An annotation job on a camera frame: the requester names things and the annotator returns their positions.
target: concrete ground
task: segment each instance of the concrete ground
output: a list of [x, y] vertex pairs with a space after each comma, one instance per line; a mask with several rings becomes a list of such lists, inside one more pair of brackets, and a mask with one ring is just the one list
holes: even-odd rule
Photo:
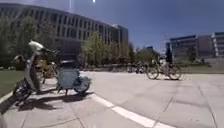
[[[183, 75], [179, 81], [142, 74], [85, 72], [85, 97], [46, 91], [12, 106], [8, 128], [224, 128], [224, 75]], [[54, 87], [48, 80], [45, 89]]]

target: sky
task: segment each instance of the sky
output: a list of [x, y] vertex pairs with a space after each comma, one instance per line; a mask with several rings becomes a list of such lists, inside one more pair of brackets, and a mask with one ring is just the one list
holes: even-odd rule
[[163, 51], [165, 40], [224, 31], [223, 0], [0, 0], [64, 10], [129, 30], [135, 47]]

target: lawn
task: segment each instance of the lawn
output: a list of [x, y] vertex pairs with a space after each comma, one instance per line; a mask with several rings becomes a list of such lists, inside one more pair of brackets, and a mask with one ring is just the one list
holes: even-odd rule
[[22, 71], [0, 71], [0, 97], [11, 92], [15, 83], [22, 78]]

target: office building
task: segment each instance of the office building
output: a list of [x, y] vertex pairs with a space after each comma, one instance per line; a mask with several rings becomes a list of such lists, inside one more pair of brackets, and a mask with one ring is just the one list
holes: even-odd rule
[[50, 21], [56, 30], [57, 48], [63, 53], [77, 54], [81, 44], [93, 32], [98, 32], [106, 44], [118, 43], [120, 54], [124, 57], [128, 54], [128, 29], [120, 25], [111, 26], [65, 11], [21, 4], [0, 3], [0, 16], [8, 17], [11, 27], [19, 27], [21, 19], [28, 16], [38, 23]]
[[224, 57], [224, 32], [212, 34], [216, 57]]
[[215, 57], [214, 42], [211, 35], [198, 36], [198, 58]]
[[186, 59], [189, 56], [188, 52], [190, 49], [198, 51], [198, 37], [196, 35], [191, 35], [171, 38], [166, 45], [171, 47], [175, 59]]

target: bicycle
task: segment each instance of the bicycle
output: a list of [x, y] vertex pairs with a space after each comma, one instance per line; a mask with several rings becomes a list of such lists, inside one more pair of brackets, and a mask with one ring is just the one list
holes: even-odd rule
[[169, 64], [167, 73], [164, 68], [161, 67], [161, 63], [155, 63], [152, 67], [146, 68], [146, 75], [149, 79], [157, 79], [159, 74], [168, 76], [171, 80], [179, 80], [182, 71], [181, 68], [174, 64]]
[[40, 60], [36, 67], [40, 83], [45, 84], [46, 79], [56, 77], [58, 75], [57, 64], [48, 62], [47, 60]]

